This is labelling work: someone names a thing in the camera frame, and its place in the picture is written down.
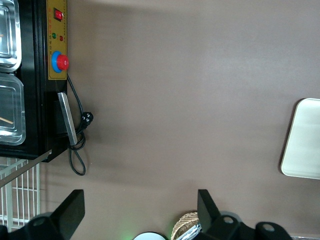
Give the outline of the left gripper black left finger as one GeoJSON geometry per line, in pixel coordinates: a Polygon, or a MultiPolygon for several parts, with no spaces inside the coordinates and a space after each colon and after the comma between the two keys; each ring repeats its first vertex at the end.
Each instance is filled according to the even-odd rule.
{"type": "Polygon", "coordinates": [[[28,240],[69,240],[84,216],[84,191],[76,189],[53,212],[33,218],[23,231],[28,240]]]}

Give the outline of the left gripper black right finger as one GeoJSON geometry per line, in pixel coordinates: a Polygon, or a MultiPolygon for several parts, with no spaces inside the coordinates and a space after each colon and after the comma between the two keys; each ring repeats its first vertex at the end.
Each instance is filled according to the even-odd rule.
{"type": "Polygon", "coordinates": [[[197,215],[201,225],[198,240],[253,239],[253,229],[246,226],[236,214],[220,212],[206,189],[198,190],[197,215]]]}

